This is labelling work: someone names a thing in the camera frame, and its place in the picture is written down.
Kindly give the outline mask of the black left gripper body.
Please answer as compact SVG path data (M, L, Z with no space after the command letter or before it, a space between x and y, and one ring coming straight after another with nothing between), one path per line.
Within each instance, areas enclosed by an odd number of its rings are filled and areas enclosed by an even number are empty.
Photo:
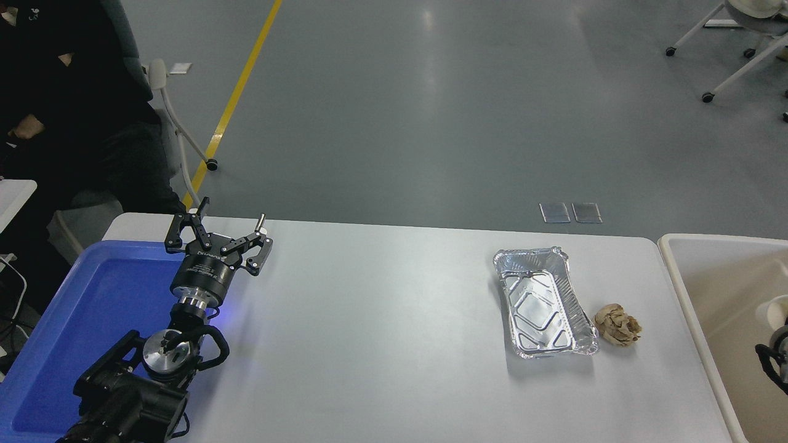
M237 254L220 255L220 249L207 252L199 245L186 247L185 258L175 272L170 292L180 297L185 289L206 293L209 306L222 306L237 270Z

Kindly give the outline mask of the person's hand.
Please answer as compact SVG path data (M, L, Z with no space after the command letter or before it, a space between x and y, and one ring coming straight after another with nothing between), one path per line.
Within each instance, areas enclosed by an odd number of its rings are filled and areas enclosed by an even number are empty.
M16 126L8 131L8 136L17 140L31 140L45 131L45 124L35 115L28 113Z

